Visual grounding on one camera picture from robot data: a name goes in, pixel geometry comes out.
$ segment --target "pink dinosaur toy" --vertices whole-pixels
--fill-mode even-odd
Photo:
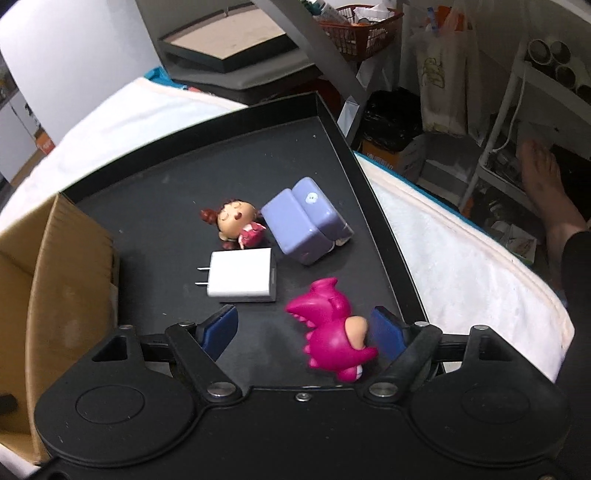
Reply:
[[[316,280],[310,291],[290,301],[285,311],[310,328],[351,316],[349,300],[335,288],[337,282],[334,277]]]
[[[335,285],[336,278],[322,278],[310,286],[310,291],[290,301],[285,311],[308,327],[308,344],[304,352],[310,355],[309,365],[336,372],[341,382],[354,382],[361,377],[365,362],[378,355],[378,350],[365,346],[368,321],[351,316],[351,305]]]
[[[367,320],[363,317],[341,318],[308,332],[304,352],[310,355],[308,364],[337,373],[341,382],[354,382],[361,377],[362,364],[378,355],[377,348],[363,344]]]

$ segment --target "human foot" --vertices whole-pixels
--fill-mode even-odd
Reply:
[[[555,156],[546,147],[528,140],[517,153],[521,179],[546,228],[548,260],[555,286],[560,285],[560,261],[571,236],[586,230],[583,216],[564,192]]]
[[[566,197],[558,163],[550,150],[535,140],[528,140],[523,142],[517,156],[521,161],[524,190],[540,213],[557,197]]]

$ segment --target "toy figurine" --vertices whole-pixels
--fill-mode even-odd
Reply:
[[[341,382],[354,382],[361,377],[361,365],[378,356],[378,350],[365,346],[368,321],[363,317],[333,320],[308,332],[304,352],[310,355],[308,365],[336,372]]]
[[[335,288],[337,282],[334,277],[316,280],[310,291],[290,301],[285,311],[310,328],[351,316],[349,300]]]
[[[368,321],[351,316],[349,300],[335,288],[336,283],[336,278],[315,281],[285,311],[315,328],[306,334],[309,366],[336,372],[339,381],[354,382],[361,377],[361,365],[374,359],[378,350],[365,346]]]
[[[250,203],[231,200],[219,211],[201,210],[201,220],[217,225],[219,238],[225,250],[255,248],[265,237],[266,227],[256,220],[261,214]]]

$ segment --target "white cable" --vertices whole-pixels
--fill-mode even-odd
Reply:
[[[524,68],[523,68],[523,77],[521,79],[521,93],[519,94],[519,101],[517,102],[517,108],[515,108],[515,113],[513,114],[513,118],[511,119],[511,123],[509,124],[509,133],[507,133],[507,140],[505,141],[505,143],[503,144],[503,146],[499,147],[499,148],[495,148],[494,150],[491,150],[491,153],[497,153],[500,150],[503,150],[503,148],[505,148],[507,145],[509,145],[509,142],[511,140],[511,132],[513,131],[513,124],[515,123],[515,119],[517,118],[517,115],[519,114],[519,109],[521,108],[521,102],[523,101],[523,94],[525,93],[525,72],[527,71],[527,63],[524,62]]]

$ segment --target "lavender plastic block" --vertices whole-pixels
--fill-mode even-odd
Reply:
[[[310,177],[301,179],[291,191],[308,218],[326,238],[343,245],[353,236],[353,230]]]
[[[304,265],[311,265],[335,246],[308,218],[290,189],[275,196],[261,213],[282,252]]]

